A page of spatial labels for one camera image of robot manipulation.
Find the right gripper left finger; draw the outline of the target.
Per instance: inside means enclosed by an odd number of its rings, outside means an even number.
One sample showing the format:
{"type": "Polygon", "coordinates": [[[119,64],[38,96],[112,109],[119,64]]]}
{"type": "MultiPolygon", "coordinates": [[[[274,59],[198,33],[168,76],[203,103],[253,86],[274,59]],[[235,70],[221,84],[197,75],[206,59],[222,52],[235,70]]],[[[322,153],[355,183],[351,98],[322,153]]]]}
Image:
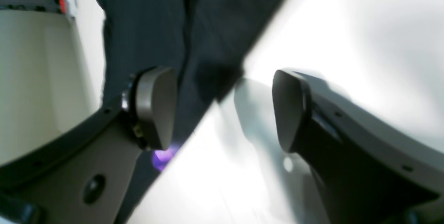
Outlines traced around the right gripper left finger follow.
{"type": "Polygon", "coordinates": [[[76,127],[1,165],[1,222],[112,224],[143,151],[166,150],[177,77],[156,67],[76,127]]]}

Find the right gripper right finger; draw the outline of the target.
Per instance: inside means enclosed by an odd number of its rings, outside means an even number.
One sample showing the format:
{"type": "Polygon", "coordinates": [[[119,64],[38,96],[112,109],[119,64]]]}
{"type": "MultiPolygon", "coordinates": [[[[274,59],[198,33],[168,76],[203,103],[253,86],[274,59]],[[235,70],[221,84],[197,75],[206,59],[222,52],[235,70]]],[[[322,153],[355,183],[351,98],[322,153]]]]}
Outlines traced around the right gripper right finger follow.
{"type": "Polygon", "coordinates": [[[309,165],[332,224],[443,223],[443,152],[301,72],[277,70],[272,99],[281,148],[309,165]]]}

